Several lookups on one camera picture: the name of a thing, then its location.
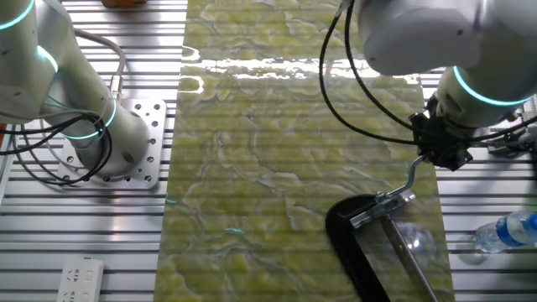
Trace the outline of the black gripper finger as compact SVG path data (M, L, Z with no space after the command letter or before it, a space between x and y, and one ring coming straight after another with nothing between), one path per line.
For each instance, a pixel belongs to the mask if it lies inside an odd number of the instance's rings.
M434 166L441 163L441 146L438 144L421 144L419 146L419 155L424 156L426 161Z
M456 171L472 161L472 155L466 149L452 149L442 157L442 167Z

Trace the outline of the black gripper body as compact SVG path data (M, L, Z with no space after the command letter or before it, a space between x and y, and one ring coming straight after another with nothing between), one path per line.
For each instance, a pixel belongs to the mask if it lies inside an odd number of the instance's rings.
M424 113L415 113L409 117L413 129L414 141L417 143L418 154L421 144L438 144L441 146L442 157L452 149L468 149L470 144L466 138L451 131L444 120L438 117L427 117Z

